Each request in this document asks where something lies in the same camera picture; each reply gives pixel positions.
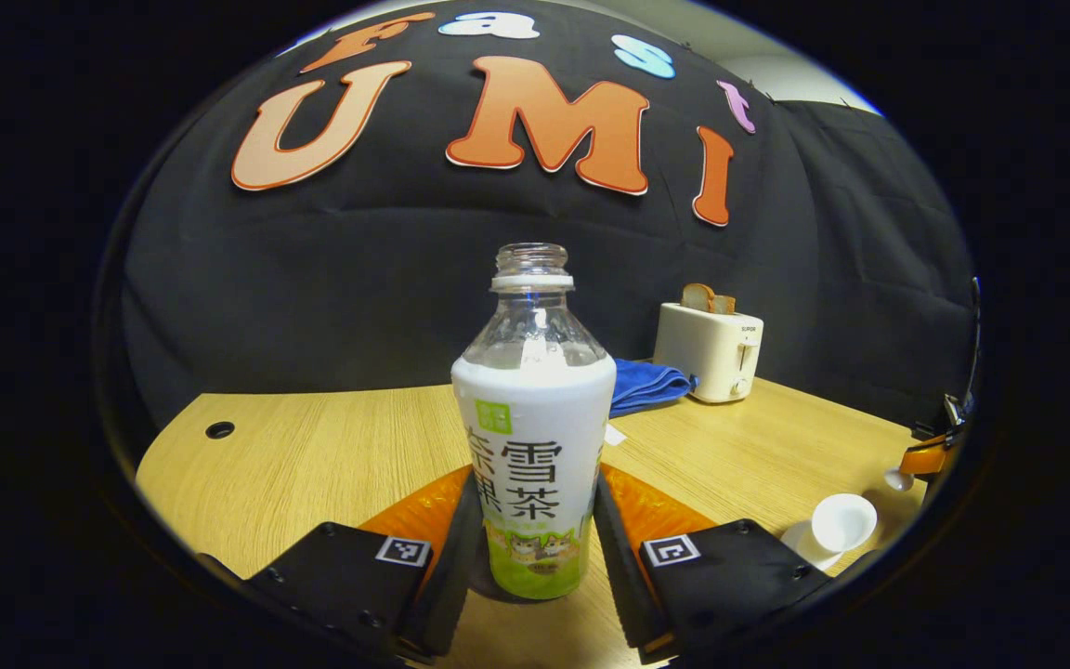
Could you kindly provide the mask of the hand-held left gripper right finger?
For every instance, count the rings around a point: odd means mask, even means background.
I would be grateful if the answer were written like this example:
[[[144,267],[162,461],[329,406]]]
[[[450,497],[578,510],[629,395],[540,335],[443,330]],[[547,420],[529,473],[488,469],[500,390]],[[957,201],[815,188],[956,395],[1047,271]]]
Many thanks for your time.
[[[594,520],[627,644],[643,662],[731,662],[829,577],[752,519],[717,522],[600,466]]]

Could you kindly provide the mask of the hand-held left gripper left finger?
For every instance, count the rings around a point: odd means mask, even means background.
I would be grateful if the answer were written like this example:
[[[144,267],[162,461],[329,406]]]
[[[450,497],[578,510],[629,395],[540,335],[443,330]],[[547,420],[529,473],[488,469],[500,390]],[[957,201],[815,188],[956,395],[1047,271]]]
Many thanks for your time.
[[[259,600],[374,658],[450,651],[483,537],[471,466],[357,528],[323,521],[246,580]]]

